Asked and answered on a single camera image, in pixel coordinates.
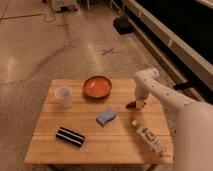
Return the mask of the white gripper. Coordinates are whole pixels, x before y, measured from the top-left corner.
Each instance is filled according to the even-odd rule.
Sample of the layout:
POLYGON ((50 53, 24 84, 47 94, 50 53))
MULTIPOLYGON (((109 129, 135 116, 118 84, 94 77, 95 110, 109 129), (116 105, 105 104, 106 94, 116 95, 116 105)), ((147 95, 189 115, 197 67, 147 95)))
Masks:
POLYGON ((137 87, 135 89, 136 108, 138 110, 142 109, 145 106, 148 96, 149 92, 146 89, 142 89, 140 87, 137 87))

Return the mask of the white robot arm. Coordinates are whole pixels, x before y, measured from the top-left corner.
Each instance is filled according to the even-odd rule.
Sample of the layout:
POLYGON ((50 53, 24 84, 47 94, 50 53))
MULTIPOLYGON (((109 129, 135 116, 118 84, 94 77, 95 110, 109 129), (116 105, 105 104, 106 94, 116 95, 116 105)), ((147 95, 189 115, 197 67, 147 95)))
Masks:
POLYGON ((149 68, 135 73, 135 99, 150 94, 176 113, 173 171, 213 171, 213 105, 185 96, 157 81, 149 68))

